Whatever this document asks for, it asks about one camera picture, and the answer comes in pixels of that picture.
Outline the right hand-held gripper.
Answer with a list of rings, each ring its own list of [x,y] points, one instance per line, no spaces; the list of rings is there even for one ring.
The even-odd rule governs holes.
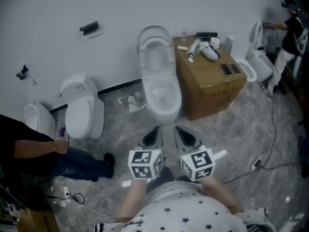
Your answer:
[[[175,126],[173,135],[178,152],[181,154],[181,170],[196,182],[211,176],[215,168],[215,159],[211,148],[207,148],[200,135],[185,126]]]

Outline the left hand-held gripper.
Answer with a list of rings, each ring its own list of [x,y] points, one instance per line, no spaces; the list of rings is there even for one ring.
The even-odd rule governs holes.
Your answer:
[[[145,146],[152,146],[153,149],[137,147],[130,150],[128,167],[134,179],[153,180],[158,177],[163,166],[163,132],[160,126],[154,127],[143,137]]]

